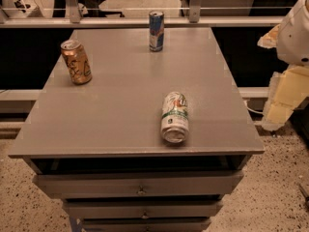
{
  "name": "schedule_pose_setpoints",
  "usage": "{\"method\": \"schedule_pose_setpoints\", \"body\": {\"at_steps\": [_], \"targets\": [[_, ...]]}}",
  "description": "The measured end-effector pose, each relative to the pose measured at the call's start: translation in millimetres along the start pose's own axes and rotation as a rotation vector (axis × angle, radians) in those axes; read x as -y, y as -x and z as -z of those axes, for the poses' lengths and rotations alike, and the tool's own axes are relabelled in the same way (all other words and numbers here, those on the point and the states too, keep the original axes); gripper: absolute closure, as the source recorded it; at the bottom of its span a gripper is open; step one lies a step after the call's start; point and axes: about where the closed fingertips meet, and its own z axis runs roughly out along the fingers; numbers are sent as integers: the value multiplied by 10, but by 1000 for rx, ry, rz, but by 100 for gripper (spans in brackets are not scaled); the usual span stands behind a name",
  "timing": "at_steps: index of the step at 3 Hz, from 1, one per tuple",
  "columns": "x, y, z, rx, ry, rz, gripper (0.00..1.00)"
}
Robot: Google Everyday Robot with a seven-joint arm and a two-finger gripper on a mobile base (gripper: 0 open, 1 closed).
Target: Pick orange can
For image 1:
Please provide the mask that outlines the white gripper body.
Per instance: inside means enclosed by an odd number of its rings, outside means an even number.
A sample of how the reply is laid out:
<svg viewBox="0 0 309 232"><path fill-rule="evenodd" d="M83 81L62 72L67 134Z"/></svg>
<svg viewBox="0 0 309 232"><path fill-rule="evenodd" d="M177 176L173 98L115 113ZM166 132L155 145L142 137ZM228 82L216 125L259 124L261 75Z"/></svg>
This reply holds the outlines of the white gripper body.
<svg viewBox="0 0 309 232"><path fill-rule="evenodd" d="M277 56L288 64L309 65L309 19L306 15L297 14L281 23Z"/></svg>

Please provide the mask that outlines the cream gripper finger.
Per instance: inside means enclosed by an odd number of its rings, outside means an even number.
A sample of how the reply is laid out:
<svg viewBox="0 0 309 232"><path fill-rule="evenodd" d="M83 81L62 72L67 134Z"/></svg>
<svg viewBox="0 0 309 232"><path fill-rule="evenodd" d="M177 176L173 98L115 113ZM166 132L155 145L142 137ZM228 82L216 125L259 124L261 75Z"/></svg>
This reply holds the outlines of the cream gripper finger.
<svg viewBox="0 0 309 232"><path fill-rule="evenodd" d="M290 65L282 73L275 72L269 83L262 128L266 131L279 130L308 96L308 67Z"/></svg>
<svg viewBox="0 0 309 232"><path fill-rule="evenodd" d="M266 34L264 34L257 42L259 47L263 48L275 48L277 47L277 37L279 32L280 25L277 24Z"/></svg>

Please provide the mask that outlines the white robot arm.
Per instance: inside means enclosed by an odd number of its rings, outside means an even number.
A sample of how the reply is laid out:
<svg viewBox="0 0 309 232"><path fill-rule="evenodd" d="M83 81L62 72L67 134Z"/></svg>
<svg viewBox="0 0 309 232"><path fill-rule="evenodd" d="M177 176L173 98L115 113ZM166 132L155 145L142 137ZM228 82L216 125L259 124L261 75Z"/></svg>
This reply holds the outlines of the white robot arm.
<svg viewBox="0 0 309 232"><path fill-rule="evenodd" d="M309 97L309 0L298 0L283 20L258 40L258 46L275 48L288 64L274 72L263 110L262 128L277 131Z"/></svg>

